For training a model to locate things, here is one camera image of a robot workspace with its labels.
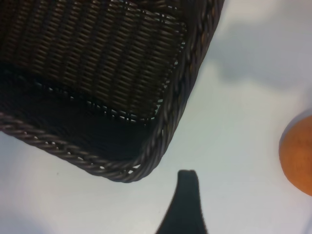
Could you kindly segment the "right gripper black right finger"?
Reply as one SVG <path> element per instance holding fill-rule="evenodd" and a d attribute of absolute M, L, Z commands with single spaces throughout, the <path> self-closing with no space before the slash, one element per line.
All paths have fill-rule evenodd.
<path fill-rule="evenodd" d="M 190 216 L 192 217 L 192 223 L 196 227 L 195 234 L 208 234 L 201 208 L 198 176 L 194 170 L 190 170 L 189 177 L 189 210 L 191 213 Z"/>

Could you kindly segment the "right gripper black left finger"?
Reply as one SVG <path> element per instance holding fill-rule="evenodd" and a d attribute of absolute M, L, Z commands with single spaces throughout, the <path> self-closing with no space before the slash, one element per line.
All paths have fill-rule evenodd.
<path fill-rule="evenodd" d="M 160 224 L 158 234 L 189 234 L 192 229 L 193 171 L 180 170 L 175 193 Z"/>

